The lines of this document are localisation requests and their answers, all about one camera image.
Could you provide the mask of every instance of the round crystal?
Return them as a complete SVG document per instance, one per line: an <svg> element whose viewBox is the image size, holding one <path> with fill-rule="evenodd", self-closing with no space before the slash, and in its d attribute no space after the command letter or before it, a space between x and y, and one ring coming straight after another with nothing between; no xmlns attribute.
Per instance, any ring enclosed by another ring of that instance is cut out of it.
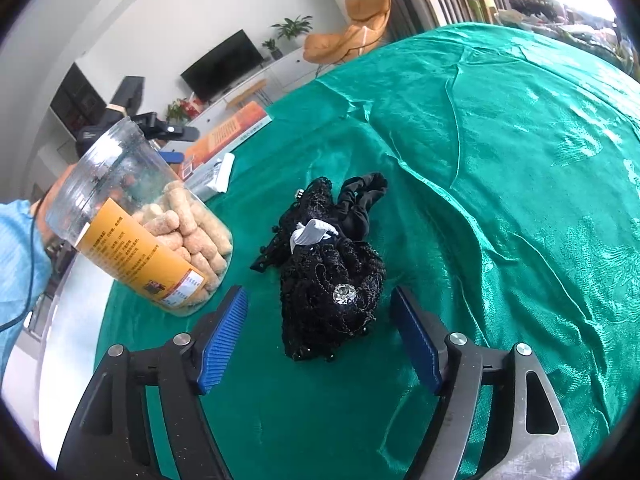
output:
<svg viewBox="0 0 640 480"><path fill-rule="evenodd" d="M334 288L334 303L346 305L356 298L356 288L349 283L341 283Z"/></svg>

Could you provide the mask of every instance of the flat screen tv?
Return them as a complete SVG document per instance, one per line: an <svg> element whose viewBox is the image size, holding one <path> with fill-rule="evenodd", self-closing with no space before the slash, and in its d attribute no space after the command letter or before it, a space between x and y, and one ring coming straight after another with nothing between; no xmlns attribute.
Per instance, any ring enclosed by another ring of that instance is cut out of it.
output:
<svg viewBox="0 0 640 480"><path fill-rule="evenodd" d="M239 30L181 75L202 101L208 101L262 61L262 56L244 30Z"/></svg>

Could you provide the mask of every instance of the black scrunchie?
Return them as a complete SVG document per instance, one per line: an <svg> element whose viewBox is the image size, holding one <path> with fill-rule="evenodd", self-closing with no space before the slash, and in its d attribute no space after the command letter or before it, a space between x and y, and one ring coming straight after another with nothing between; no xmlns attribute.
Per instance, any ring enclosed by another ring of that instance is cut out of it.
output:
<svg viewBox="0 0 640 480"><path fill-rule="evenodd" d="M264 272L280 269L282 341L285 354L295 360L323 355L332 358L347 339L366 330L374 318L385 266L376 251L362 239L369 233L369 209L386 193L381 173L345 181L334 204L332 184L316 178L302 197L280 217L276 233L251 266ZM316 218L333 225L338 235L290 250L290 238L298 223ZM351 285L353 297L336 302L337 285Z"/></svg>

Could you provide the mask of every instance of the transparent jar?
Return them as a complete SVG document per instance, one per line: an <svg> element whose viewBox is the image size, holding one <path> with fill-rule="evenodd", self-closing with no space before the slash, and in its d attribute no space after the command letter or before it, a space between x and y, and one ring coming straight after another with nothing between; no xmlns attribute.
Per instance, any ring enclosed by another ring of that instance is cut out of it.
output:
<svg viewBox="0 0 640 480"><path fill-rule="evenodd" d="M233 251L227 227L129 118L80 159L47 223L116 280L176 316L206 303Z"/></svg>

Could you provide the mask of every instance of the green tablecloth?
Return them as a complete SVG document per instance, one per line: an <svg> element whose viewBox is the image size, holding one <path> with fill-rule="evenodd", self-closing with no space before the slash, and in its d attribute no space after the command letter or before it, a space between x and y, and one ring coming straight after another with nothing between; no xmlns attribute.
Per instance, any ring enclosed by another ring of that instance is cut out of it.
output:
<svg viewBox="0 0 640 480"><path fill-rule="evenodd" d="M450 330L536 351L584 460L638 387L640 86L571 46L489 25L439 28L338 67L269 108L236 149L229 193L209 206L231 228L229 286L249 316L204 410L236 480L399 479L435 399L388 320L410 286ZM293 362L280 340L277 270L249 270L296 189L381 171L369 242L388 278L366 338L334 362ZM97 360L189 330L120 285ZM464 471L478 459L482 392ZM165 474L177 477L150 391Z"/></svg>

